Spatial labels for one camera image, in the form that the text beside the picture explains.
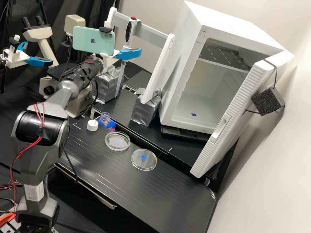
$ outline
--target open door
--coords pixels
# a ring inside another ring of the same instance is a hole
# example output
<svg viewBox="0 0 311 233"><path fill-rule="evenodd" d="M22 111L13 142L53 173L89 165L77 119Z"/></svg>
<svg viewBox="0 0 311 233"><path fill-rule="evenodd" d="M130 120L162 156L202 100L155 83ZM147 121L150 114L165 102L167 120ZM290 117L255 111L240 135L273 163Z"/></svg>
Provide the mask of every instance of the open door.
<svg viewBox="0 0 311 233"><path fill-rule="evenodd" d="M276 65L277 71L279 71L293 56L293 54L285 50L266 58L266 60ZM190 170L194 176L200 178L204 175L223 158L236 142L253 114L245 112L245 110L255 110L251 97L265 90L271 84L275 72L274 67L264 60L260 60L253 65Z"/></svg>

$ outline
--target petri dish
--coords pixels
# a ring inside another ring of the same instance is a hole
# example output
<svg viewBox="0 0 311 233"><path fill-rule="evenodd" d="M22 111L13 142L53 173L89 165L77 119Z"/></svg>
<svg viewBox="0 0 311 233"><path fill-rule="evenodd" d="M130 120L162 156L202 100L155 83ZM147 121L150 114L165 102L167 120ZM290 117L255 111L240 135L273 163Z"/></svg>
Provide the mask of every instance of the petri dish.
<svg viewBox="0 0 311 233"><path fill-rule="evenodd" d="M105 136L105 143L111 150L123 151L130 146L131 141L127 134L120 131L114 131L107 133Z"/></svg>
<svg viewBox="0 0 311 233"><path fill-rule="evenodd" d="M156 167L156 155L147 149L135 150L131 156L133 166L143 171L150 171Z"/></svg>

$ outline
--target duct tape wrapped block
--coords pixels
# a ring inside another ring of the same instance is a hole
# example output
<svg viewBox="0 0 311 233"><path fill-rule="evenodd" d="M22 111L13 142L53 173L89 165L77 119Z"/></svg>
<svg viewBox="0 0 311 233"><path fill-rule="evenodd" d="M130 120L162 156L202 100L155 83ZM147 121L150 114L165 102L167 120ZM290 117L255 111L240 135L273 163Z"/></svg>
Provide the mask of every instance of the duct tape wrapped block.
<svg viewBox="0 0 311 233"><path fill-rule="evenodd" d="M154 118L156 111L159 107L161 102L161 90L155 89L153 93L153 98L149 100L147 103L142 104L140 100L143 97L143 92L145 91L144 88L139 88L137 90L137 94L142 93L140 96L137 97L135 101L135 106L132 111L131 120L146 127L149 126L150 122Z"/></svg>
<svg viewBox="0 0 311 233"><path fill-rule="evenodd" d="M100 74L92 79L92 97L93 99L96 96L96 88L95 87L95 80L98 84L98 97L96 102L104 104L107 101L114 99L117 82L119 77L120 68L115 68L113 65L108 67L108 71L106 73Z"/></svg>

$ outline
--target smartphone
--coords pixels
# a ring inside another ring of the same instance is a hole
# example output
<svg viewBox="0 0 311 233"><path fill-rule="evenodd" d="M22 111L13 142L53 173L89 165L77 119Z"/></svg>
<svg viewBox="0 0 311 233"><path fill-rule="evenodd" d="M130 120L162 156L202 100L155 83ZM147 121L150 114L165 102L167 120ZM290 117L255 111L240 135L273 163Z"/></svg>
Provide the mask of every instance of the smartphone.
<svg viewBox="0 0 311 233"><path fill-rule="evenodd" d="M115 37L113 31L106 33L95 28L74 26L72 46L75 50L112 56Z"/></svg>

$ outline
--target gray robot arm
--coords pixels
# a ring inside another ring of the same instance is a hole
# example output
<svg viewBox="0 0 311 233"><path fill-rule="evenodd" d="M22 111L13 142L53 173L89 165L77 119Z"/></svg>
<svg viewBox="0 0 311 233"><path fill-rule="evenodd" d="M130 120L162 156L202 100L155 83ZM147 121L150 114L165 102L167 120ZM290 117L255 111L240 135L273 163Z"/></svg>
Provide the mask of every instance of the gray robot arm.
<svg viewBox="0 0 311 233"><path fill-rule="evenodd" d="M100 59L88 58L73 70L65 72L58 84L58 91L44 102L44 128L31 105L17 117L11 138L18 150L25 143L33 143L39 136L41 141L20 156L21 182L25 196L16 210L16 220L21 223L19 232L52 232L59 205L48 196L44 185L47 170L60 158L69 135L68 115L65 108L75 99L89 82L103 70Z"/></svg>

